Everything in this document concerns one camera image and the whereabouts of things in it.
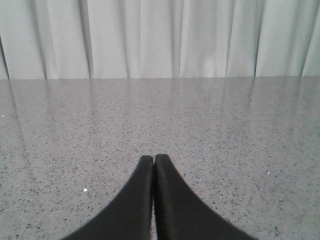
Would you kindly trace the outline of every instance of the curtain fold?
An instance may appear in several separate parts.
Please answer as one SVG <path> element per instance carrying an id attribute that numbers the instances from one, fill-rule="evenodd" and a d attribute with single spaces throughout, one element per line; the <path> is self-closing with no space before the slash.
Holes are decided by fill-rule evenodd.
<path id="1" fill-rule="evenodd" d="M 0 79 L 320 75 L 320 0 L 0 5 Z"/>

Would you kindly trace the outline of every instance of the white curtain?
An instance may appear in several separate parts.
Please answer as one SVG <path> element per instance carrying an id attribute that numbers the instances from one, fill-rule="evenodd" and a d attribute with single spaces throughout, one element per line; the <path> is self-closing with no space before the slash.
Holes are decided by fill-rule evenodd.
<path id="1" fill-rule="evenodd" d="M 0 0 L 0 79 L 320 75 L 320 0 Z"/>

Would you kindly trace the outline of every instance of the gray countertop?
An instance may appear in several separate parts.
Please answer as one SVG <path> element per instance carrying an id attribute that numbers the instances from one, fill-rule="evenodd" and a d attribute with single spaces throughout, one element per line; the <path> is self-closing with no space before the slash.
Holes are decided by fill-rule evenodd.
<path id="1" fill-rule="evenodd" d="M 319 77 L 0 80 L 0 239 L 58 240 L 158 153 L 250 235 L 320 239 Z"/>

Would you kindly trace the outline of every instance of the speckled countertop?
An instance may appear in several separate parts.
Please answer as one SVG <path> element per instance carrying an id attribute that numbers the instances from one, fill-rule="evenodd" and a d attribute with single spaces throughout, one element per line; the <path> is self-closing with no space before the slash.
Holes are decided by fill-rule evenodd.
<path id="1" fill-rule="evenodd" d="M 320 239 L 320 78 L 248 77 L 0 80 L 0 240 L 60 239 L 158 153 L 252 236 Z"/>

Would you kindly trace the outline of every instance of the quartz countertop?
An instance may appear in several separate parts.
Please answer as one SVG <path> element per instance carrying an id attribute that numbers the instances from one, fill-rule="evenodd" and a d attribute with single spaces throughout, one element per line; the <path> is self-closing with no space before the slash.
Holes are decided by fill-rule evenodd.
<path id="1" fill-rule="evenodd" d="M 0 80 L 0 239 L 66 236 L 160 153 L 253 237 L 320 239 L 319 77 Z"/>

